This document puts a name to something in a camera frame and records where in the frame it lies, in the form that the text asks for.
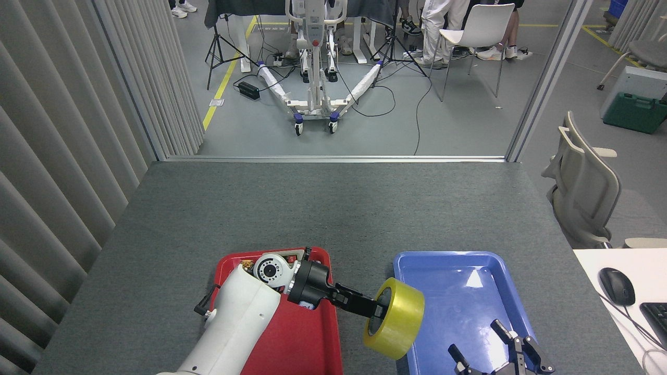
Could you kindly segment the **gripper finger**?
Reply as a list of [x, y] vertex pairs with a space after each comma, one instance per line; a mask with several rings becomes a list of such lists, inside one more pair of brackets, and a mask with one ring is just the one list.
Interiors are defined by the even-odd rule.
[[373, 299], [341, 283], [336, 283], [333, 289], [336, 290], [333, 295], [333, 304], [338, 308], [377, 308], [378, 306], [388, 308], [389, 306], [389, 300], [386, 297]]
[[357, 314], [366, 318], [379, 318], [383, 319], [386, 315], [386, 308], [378, 306], [377, 308], [340, 308], [349, 313]]
[[453, 361], [455, 361], [455, 374], [475, 374], [474, 368], [470, 366], [455, 344], [451, 344], [448, 347], [448, 353], [452, 356]]
[[491, 374], [553, 374], [555, 365], [547, 358], [531, 335], [521, 336], [508, 330], [500, 320], [491, 322], [491, 329], [508, 346], [508, 361]]

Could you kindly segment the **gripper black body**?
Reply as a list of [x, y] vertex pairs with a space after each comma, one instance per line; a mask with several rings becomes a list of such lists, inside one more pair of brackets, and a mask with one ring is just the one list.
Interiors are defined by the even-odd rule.
[[329, 275], [328, 267], [310, 260], [301, 261], [294, 274], [288, 301], [304, 308], [317, 308], [322, 299], [333, 299], [337, 290], [327, 282]]

